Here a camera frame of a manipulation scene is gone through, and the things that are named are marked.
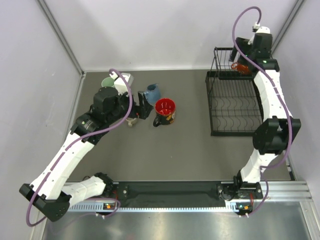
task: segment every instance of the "white wall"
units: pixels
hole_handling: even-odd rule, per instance
[[[285,101],[302,127],[291,149],[320,213],[320,1],[307,0],[275,52]]]
[[[208,69],[245,8],[277,34],[296,0],[46,0],[86,71]],[[257,12],[239,22],[250,37]]]
[[[0,239],[24,240],[19,188],[60,148],[80,76],[35,0],[0,1],[0,33]]]

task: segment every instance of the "cup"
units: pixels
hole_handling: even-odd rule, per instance
[[[112,77],[106,77],[101,82],[101,87],[115,87],[115,80]]]
[[[155,83],[149,85],[146,88],[144,95],[149,104],[155,104],[161,98],[158,84]]]
[[[161,98],[155,103],[155,112],[154,127],[172,124],[176,117],[176,104],[170,98]]]

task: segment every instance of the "blue pitcher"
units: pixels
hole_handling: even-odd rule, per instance
[[[144,94],[149,104],[155,104],[161,98],[160,90],[157,83],[149,85],[146,88]]]

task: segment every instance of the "dish rack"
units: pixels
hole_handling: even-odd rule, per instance
[[[263,107],[254,75],[229,61],[232,47],[216,47],[205,83],[211,136],[252,136],[262,124]]]

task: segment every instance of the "red mug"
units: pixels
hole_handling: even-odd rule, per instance
[[[154,127],[172,124],[175,121],[176,104],[170,98],[161,98],[155,103],[155,112]]]

